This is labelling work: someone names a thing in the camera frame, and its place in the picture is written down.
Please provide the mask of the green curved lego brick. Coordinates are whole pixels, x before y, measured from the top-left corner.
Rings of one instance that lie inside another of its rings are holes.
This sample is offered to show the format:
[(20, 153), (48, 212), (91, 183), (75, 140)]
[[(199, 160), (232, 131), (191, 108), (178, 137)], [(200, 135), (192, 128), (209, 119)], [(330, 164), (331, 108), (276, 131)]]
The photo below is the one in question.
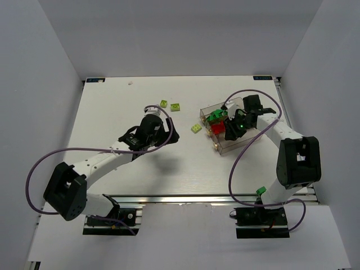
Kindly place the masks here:
[(206, 119), (207, 119), (207, 121), (211, 122), (211, 121), (223, 119), (227, 115), (228, 115), (228, 112), (226, 110), (216, 109), (213, 112), (211, 112), (210, 115)]

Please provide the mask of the lime 2x2 lego brick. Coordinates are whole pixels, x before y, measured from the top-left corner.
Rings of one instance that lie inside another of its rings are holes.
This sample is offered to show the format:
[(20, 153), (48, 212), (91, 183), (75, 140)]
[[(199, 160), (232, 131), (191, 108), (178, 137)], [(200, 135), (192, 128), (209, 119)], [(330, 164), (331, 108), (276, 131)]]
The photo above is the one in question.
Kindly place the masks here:
[(200, 130), (202, 130), (202, 127), (201, 127), (201, 125), (199, 125), (199, 124), (195, 124), (195, 125), (193, 125), (193, 126), (191, 127), (191, 131), (192, 131), (194, 134), (196, 134), (196, 133), (199, 132)]

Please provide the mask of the lime rectangular lego brick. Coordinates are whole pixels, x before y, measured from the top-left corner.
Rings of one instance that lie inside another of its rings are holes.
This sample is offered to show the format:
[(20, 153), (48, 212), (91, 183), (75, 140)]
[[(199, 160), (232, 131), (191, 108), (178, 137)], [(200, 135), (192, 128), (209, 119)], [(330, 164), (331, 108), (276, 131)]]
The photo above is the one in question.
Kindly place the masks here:
[(171, 111), (180, 111), (181, 110), (180, 104), (178, 104), (178, 103), (170, 104), (170, 110)]

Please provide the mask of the green and red lego stack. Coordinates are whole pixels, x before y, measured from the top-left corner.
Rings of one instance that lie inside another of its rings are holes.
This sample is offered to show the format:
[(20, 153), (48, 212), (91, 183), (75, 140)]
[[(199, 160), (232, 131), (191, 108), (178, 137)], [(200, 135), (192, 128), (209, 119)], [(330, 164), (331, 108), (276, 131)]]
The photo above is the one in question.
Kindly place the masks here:
[(223, 121), (220, 121), (219, 123), (215, 123), (211, 125), (211, 130), (214, 135), (219, 135), (221, 133), (224, 133), (226, 131), (226, 128), (224, 126)]

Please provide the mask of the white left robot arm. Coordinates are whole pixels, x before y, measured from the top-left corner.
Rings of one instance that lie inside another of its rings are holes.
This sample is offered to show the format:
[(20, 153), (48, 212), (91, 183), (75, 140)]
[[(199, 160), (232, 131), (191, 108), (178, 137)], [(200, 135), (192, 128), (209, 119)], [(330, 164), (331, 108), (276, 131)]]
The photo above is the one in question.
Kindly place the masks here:
[(119, 204), (109, 195), (89, 193), (91, 185), (118, 167), (135, 161), (150, 147), (178, 140), (171, 118), (162, 120), (156, 115), (146, 115), (139, 126), (131, 127), (107, 151), (98, 151), (75, 164), (57, 165), (43, 197), (66, 221), (81, 214), (113, 221), (118, 218)]

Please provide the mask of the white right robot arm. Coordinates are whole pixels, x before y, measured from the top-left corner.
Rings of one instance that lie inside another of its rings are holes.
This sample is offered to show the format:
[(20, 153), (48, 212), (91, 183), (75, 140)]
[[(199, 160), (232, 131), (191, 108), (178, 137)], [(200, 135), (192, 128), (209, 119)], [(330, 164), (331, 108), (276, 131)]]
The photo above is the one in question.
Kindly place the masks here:
[(257, 94), (244, 97), (241, 109), (234, 101), (222, 106), (227, 111), (225, 139), (234, 141), (251, 128), (265, 134), (278, 148), (276, 179), (260, 191), (260, 204), (267, 209), (283, 206), (294, 193), (321, 179), (320, 144), (281, 121), (281, 113), (265, 108)]

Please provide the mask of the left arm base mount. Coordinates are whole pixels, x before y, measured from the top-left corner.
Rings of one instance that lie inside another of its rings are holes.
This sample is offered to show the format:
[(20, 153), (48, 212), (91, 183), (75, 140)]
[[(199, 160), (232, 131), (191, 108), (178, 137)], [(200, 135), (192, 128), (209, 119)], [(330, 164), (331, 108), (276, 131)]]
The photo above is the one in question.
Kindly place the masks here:
[(136, 236), (140, 229), (140, 208), (120, 206), (109, 195), (88, 196), (83, 214), (83, 235)]

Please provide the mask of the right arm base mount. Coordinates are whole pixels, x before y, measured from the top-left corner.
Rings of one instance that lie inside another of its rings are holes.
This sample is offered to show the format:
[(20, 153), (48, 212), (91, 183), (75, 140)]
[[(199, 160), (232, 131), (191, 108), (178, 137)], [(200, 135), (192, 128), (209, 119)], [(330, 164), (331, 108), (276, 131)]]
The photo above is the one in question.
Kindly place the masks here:
[(238, 207), (230, 212), (238, 239), (287, 239), (290, 237), (284, 207)]

